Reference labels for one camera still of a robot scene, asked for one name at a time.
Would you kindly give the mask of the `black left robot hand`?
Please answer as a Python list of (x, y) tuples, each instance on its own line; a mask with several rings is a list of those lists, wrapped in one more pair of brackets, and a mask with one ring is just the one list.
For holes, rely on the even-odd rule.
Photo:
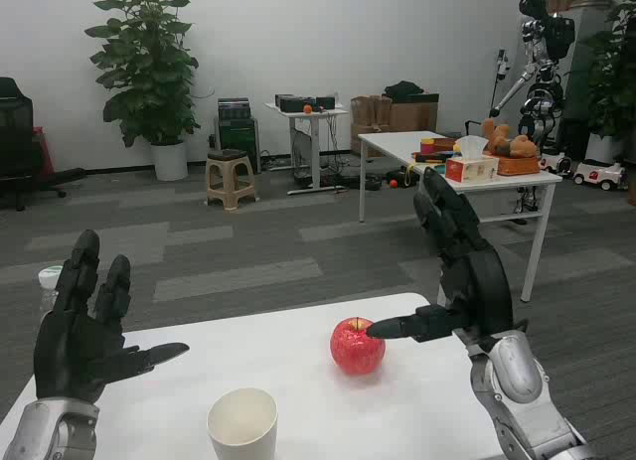
[(85, 230), (63, 265), (56, 301), (41, 322), (34, 350), (38, 399), (94, 404), (108, 384), (149, 373), (190, 350), (185, 343), (148, 350), (125, 345), (122, 320), (131, 302), (131, 264), (118, 255), (98, 284), (99, 250), (98, 234)]

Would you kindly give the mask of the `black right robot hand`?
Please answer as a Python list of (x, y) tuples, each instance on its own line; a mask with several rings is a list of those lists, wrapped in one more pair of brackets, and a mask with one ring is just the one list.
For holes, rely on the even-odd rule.
[(420, 185), (413, 206), (441, 261), (440, 286), (449, 305), (422, 306), (411, 315), (375, 322), (366, 334), (423, 343), (460, 329), (478, 340), (513, 329), (512, 297), (502, 260), (480, 233), (479, 218), (468, 199), (431, 168), (424, 170)]

